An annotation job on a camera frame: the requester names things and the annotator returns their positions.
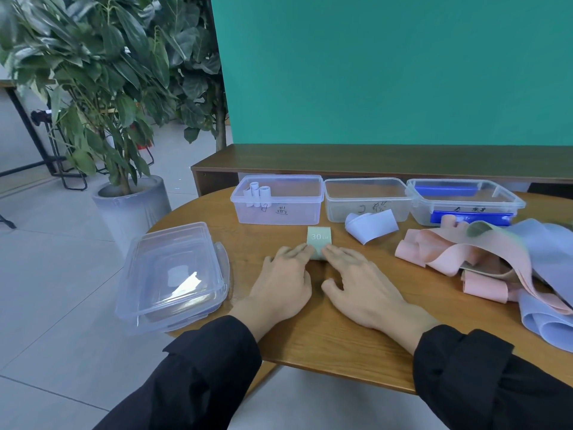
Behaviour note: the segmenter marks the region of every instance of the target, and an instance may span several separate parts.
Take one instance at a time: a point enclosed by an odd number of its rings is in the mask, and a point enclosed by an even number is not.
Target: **plastic container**
[[[499,184],[485,179],[409,179],[412,215],[420,225],[439,226],[442,216],[458,221],[483,220],[509,226],[526,203]]]
[[[218,309],[229,277],[225,248],[205,223],[152,232],[130,247],[115,312],[130,334],[175,330]]]
[[[252,182],[270,187],[267,202],[244,195]],[[253,225],[316,225],[323,200],[320,175],[248,175],[231,195],[239,222]]]
[[[350,213],[379,213],[392,210],[397,222],[410,214],[412,196],[397,178],[343,178],[324,181],[326,215],[331,222],[342,223]]]

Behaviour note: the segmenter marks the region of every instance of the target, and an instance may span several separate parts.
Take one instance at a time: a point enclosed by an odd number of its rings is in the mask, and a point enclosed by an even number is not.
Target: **round table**
[[[196,329],[228,313],[232,304],[249,294],[262,261],[281,246],[294,247],[306,241],[307,226],[244,225],[237,220],[230,201],[233,188],[195,199],[165,216],[150,231],[193,222],[205,222],[213,242],[220,241],[229,255],[232,289],[221,308],[207,318],[181,330]],[[517,220],[570,224],[573,201],[531,193],[520,193],[527,207]],[[462,332],[480,328],[515,345],[514,353],[573,386],[573,354],[559,350],[528,331],[520,320],[516,303],[501,304],[464,294],[460,275],[447,277],[432,268],[422,268],[394,257],[398,242],[409,228],[422,228],[410,216],[399,231],[361,245],[342,223],[326,218],[324,204],[317,226],[332,229],[332,243],[356,249],[384,272],[404,298],[422,306],[438,320]],[[350,321],[335,309],[320,289],[321,283],[340,275],[329,264],[310,261],[311,300],[294,318],[279,323],[259,343],[262,358],[305,370],[346,377],[389,389],[415,393],[412,356],[384,334]]]

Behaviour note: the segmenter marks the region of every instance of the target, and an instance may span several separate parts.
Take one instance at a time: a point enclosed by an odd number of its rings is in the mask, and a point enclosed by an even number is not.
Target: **hand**
[[[266,257],[250,295],[229,315],[243,322],[257,341],[278,322],[294,317],[311,298],[311,276],[304,267],[314,252],[303,243],[280,248],[274,259]]]
[[[424,332],[439,321],[424,309],[407,303],[373,262],[352,249],[326,245],[322,253],[340,272],[344,289],[333,279],[322,284],[332,304],[352,321],[384,332],[414,354]]]

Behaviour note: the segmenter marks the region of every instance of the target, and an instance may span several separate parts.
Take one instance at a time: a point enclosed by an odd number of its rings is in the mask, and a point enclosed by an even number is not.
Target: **plant pot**
[[[131,241],[141,237],[161,217],[171,212],[165,184],[159,176],[140,178],[133,194],[122,196],[121,188],[107,183],[92,196],[123,256]]]

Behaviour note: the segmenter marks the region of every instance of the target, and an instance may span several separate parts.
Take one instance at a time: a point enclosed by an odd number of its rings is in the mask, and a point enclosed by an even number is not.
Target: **person's left hand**
[[[278,322],[294,317],[309,301],[311,276],[304,267],[314,252],[314,247],[303,243],[294,249],[284,246],[274,258],[265,258],[249,296],[229,312],[247,326],[255,340]]]

